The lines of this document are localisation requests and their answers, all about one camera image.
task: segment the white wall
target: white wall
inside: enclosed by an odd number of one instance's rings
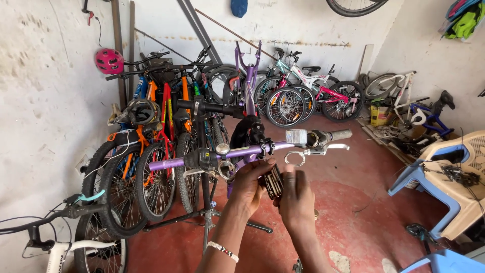
[[[230,0],[192,0],[199,9],[255,45],[261,39],[263,50],[273,54],[275,47],[301,51],[299,65],[319,65],[327,73],[332,64],[334,76],[341,80],[355,80],[365,45],[374,44],[374,60],[403,3],[392,0],[378,11],[359,18],[345,18],[335,14],[324,0],[250,0],[243,18],[232,15]],[[235,40],[238,39],[207,18],[199,15],[222,61],[234,64]],[[202,44],[175,0],[136,0],[136,27],[160,42],[195,60]],[[138,34],[144,53],[157,51],[161,45]],[[240,42],[247,63],[254,62],[255,49]],[[174,63],[187,61],[171,54]],[[260,69],[266,69],[270,58],[263,55]]]
[[[0,220],[43,217],[80,192],[75,166],[112,130],[106,120],[119,101],[117,82],[106,82],[95,67],[99,24],[93,18],[87,25],[81,3],[0,0]],[[100,19],[101,45],[114,47],[111,4],[90,0],[88,9]],[[54,225],[58,239],[69,240],[66,224]],[[41,237],[53,239],[48,225]],[[47,255],[21,258],[28,239],[27,231],[0,236],[0,272],[45,272]]]
[[[485,129],[485,28],[467,43],[441,39],[437,30],[454,0],[406,0],[372,67],[378,74],[416,70],[413,97],[436,101],[443,90],[454,96],[455,110],[445,107],[441,120],[461,134]]]

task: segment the blue plastic chair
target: blue plastic chair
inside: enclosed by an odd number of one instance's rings
[[[448,249],[424,256],[410,266],[399,270],[407,273],[425,264],[431,264],[433,273],[485,273],[485,265]]]
[[[433,155],[440,155],[440,154],[447,154],[456,150],[464,150],[464,157],[461,162],[465,162],[469,158],[468,149],[462,145],[453,145],[446,148],[441,148],[437,150]],[[413,180],[417,180],[420,185],[418,186],[418,190],[423,191],[424,189],[431,195],[433,195],[438,200],[442,201],[448,209],[450,210],[443,219],[439,221],[439,223],[429,232],[430,236],[433,239],[441,238],[441,231],[455,218],[456,215],[460,212],[460,204],[449,195],[438,189],[435,185],[433,185],[426,177],[424,176],[424,171],[422,166],[420,165],[424,162],[424,159],[419,158],[413,164],[409,165],[397,178],[396,182],[392,185],[392,187],[388,190],[388,194],[393,196],[399,190],[404,188],[408,183]]]

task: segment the beige plastic chair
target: beige plastic chair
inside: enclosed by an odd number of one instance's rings
[[[464,163],[458,163],[465,172],[473,172],[481,176],[482,182],[485,184],[485,131],[478,131],[462,138],[434,143],[421,155],[420,159],[424,159],[423,165],[430,171],[424,172],[426,179],[428,179],[438,189],[455,199],[460,204],[460,212],[441,232],[442,237],[450,240],[455,239],[458,235],[463,233],[475,221],[483,216],[479,202],[477,202],[472,194],[463,185],[449,181],[444,174],[436,173],[435,171],[442,171],[443,164],[455,165],[448,160],[441,160],[436,162],[426,162],[431,160],[431,157],[439,149],[460,145],[468,149],[469,158]],[[478,184],[470,188],[477,196],[480,204],[485,208],[485,186]]]

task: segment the yellow box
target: yellow box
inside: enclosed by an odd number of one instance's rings
[[[389,118],[392,116],[392,112],[386,116],[386,112],[389,107],[375,107],[371,105],[371,125],[374,127],[387,125]]]

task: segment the red floor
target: red floor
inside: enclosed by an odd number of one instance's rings
[[[224,122],[232,132],[238,121],[226,118]],[[267,136],[284,139],[284,129],[272,126],[266,119],[263,123]],[[315,208],[320,213],[317,233],[324,254],[328,257],[330,251],[335,251],[348,257],[354,273],[384,273],[383,259],[400,268],[425,255],[422,244],[404,227],[418,222],[432,228],[447,208],[428,194],[407,188],[389,197],[387,189],[397,177],[393,175],[404,164],[386,148],[367,140],[369,136],[360,127],[354,120],[339,124],[319,115],[297,126],[323,131],[350,128],[354,133],[350,139],[341,141],[350,145],[350,150],[335,149],[326,156],[307,156],[306,164],[300,168],[305,170],[315,192]],[[285,164],[286,152],[275,154],[280,166]],[[226,202],[223,182],[218,184],[214,200],[216,208],[222,210]],[[167,219],[184,212],[177,200]],[[261,202],[251,220],[270,226],[274,232],[267,234],[246,228],[236,272],[291,272],[297,254],[269,197]],[[202,237],[203,227],[183,222],[149,233],[140,232],[129,241],[128,272],[194,272],[202,255]],[[415,272],[427,273],[430,268],[425,266]]]

